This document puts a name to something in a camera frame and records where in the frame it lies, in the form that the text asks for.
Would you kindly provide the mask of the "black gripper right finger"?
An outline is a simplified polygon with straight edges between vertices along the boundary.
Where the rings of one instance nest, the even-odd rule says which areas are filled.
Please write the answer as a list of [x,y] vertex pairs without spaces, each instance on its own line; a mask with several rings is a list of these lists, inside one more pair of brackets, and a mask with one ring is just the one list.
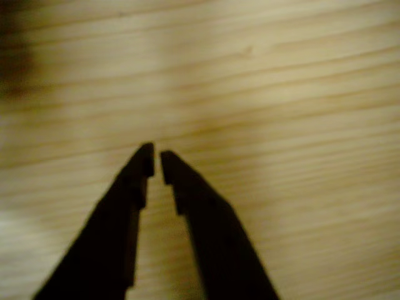
[[187,224],[208,299],[278,299],[232,206],[173,151],[161,153],[164,182]]

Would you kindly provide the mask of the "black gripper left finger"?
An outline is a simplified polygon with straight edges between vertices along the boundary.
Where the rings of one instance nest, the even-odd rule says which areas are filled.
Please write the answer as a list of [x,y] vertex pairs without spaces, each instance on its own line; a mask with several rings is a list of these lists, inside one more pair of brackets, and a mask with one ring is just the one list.
[[96,204],[34,299],[125,299],[134,285],[139,217],[154,144],[139,147]]

